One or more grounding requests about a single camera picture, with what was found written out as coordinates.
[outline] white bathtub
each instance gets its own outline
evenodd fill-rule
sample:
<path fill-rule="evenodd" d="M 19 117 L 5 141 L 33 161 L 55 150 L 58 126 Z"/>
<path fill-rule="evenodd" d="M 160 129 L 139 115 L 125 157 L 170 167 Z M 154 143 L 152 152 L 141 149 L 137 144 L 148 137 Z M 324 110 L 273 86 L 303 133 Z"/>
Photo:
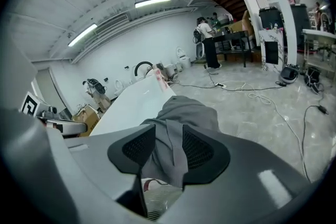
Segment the white bathtub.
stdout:
<path fill-rule="evenodd" d="M 90 136 L 139 126 L 144 120 L 155 118 L 163 104 L 176 95 L 166 83 L 167 87 L 160 87 L 160 83 L 165 82 L 159 82 L 156 76 L 150 76 L 127 87 L 106 111 Z"/>

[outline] table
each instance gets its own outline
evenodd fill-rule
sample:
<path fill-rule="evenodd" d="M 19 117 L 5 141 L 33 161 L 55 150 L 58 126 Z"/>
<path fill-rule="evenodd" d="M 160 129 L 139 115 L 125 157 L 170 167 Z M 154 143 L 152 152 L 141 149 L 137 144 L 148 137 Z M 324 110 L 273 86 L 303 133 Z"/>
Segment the table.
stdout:
<path fill-rule="evenodd" d="M 303 29 L 302 33 L 304 35 L 304 43 L 305 43 L 305 51 L 304 51 L 304 61 L 303 61 L 303 69 L 307 68 L 307 66 L 314 66 L 327 72 L 333 72 L 333 83 L 336 81 L 336 66 L 333 68 L 330 65 L 330 62 L 324 59 L 324 49 L 323 49 L 323 56 L 321 59 L 318 57 L 309 57 L 309 44 L 314 44 L 314 41 L 318 42 L 318 46 L 329 47 L 331 50 L 333 49 L 333 44 L 336 41 L 336 35 L 323 32 L 319 30 L 312 30 L 312 29 Z"/>
<path fill-rule="evenodd" d="M 242 40 L 242 38 L 246 38 L 247 39 L 247 43 L 248 43 L 248 50 L 245 50 L 245 44 Z M 250 58 L 251 58 L 251 62 L 253 62 L 253 55 L 252 55 L 252 50 L 251 50 L 251 44 L 250 44 L 250 40 L 248 38 L 248 32 L 247 31 L 238 31 L 238 32 L 234 32 L 234 33 L 230 33 L 230 34 L 225 34 L 225 35 L 221 35 L 221 36 L 216 36 L 214 37 L 214 42 L 221 42 L 222 46 L 224 48 L 224 41 L 229 41 L 229 40 L 233 40 L 233 39 L 239 39 L 240 42 L 240 47 L 241 50 L 227 50 L 227 51 L 223 51 L 219 54 L 223 54 L 224 57 L 226 54 L 237 54 L 237 53 L 242 53 L 243 55 L 243 61 L 244 61 L 244 67 L 246 67 L 246 52 L 249 51 L 250 53 Z"/>

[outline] white shirt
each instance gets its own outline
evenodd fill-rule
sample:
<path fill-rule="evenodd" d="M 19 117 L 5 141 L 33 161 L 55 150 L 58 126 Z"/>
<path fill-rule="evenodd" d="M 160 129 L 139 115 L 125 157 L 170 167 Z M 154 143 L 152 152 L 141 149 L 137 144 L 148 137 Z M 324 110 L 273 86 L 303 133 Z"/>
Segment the white shirt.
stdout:
<path fill-rule="evenodd" d="M 89 92 L 89 93 L 92 93 L 92 94 L 96 91 L 95 87 L 88 82 L 86 82 L 84 84 L 84 89 L 85 89 L 85 92 Z"/>
<path fill-rule="evenodd" d="M 212 31 L 209 24 L 201 23 L 198 25 L 198 28 L 205 38 L 212 38 L 212 35 L 209 34 Z"/>

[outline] white cable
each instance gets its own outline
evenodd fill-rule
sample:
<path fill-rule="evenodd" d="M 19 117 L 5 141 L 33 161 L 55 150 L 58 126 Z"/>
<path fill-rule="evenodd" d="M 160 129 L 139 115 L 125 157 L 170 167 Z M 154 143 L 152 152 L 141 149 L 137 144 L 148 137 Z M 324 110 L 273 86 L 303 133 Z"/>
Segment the white cable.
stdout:
<path fill-rule="evenodd" d="M 275 102 L 274 102 L 271 98 L 269 98 L 269 97 L 266 97 L 266 96 L 264 96 L 264 95 L 262 95 L 262 94 L 258 94 L 258 92 L 253 88 L 253 86 L 252 86 L 251 84 L 246 83 L 245 81 L 240 81 L 240 80 L 229 80 L 229 81 L 224 81 L 224 82 L 222 82 L 221 84 L 225 84 L 225 83 L 227 83 L 227 82 L 242 82 L 242 83 L 243 83 L 243 86 L 238 87 L 238 88 L 235 89 L 236 92 L 243 92 L 243 87 L 246 86 L 246 85 L 249 85 L 249 86 L 256 92 L 256 94 L 255 94 L 255 93 L 249 93 L 249 94 L 247 95 L 249 98 L 257 98 L 257 97 L 259 97 L 259 98 L 260 98 L 260 101 L 261 101 L 263 104 L 267 104 L 267 105 L 270 105 L 270 104 L 272 104 L 272 103 L 274 104 L 276 112 L 277 112 L 277 113 L 280 115 L 280 117 L 282 117 L 282 119 L 287 123 L 288 127 L 290 128 L 290 130 L 292 131 L 292 133 L 295 135 L 295 137 L 296 137 L 297 140 L 298 140 L 298 143 L 299 143 L 299 149 L 300 149 L 300 155 L 301 155 L 301 159 L 302 159 L 302 169 L 303 169 L 303 173 L 305 174 L 305 177 L 309 180 L 308 175 L 307 175 L 307 173 L 306 173 L 306 169 L 305 169 L 305 159 L 304 159 L 304 157 L 303 157 L 303 153 L 302 153 L 301 140 L 300 140 L 299 136 L 295 133 L 295 131 L 293 130 L 293 128 L 289 125 L 288 121 L 286 121 L 285 117 L 282 116 L 282 115 L 280 114 L 280 112 L 279 112 L 279 110 L 278 110 L 278 107 L 277 107 L 277 105 L 275 104 Z"/>

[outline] fluorescent light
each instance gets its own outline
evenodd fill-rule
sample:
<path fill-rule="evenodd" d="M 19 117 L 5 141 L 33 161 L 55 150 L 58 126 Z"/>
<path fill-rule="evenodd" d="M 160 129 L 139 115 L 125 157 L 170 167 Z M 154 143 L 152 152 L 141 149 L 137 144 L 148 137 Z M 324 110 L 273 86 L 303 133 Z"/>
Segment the fluorescent light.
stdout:
<path fill-rule="evenodd" d="M 82 33 L 80 33 L 72 42 L 70 42 L 68 46 L 72 47 L 74 44 L 76 44 L 79 40 L 81 40 L 85 35 L 87 35 L 95 28 L 97 28 L 96 24 L 91 25 L 89 28 L 85 29 Z"/>
<path fill-rule="evenodd" d="M 140 2 L 136 2 L 135 7 L 140 8 L 140 7 L 143 7 L 143 6 L 147 6 L 147 5 L 151 5 L 151 4 L 155 4 L 155 3 L 159 3 L 159 2 L 165 2 L 165 1 L 170 1 L 170 0 L 145 0 L 145 1 L 140 1 Z"/>

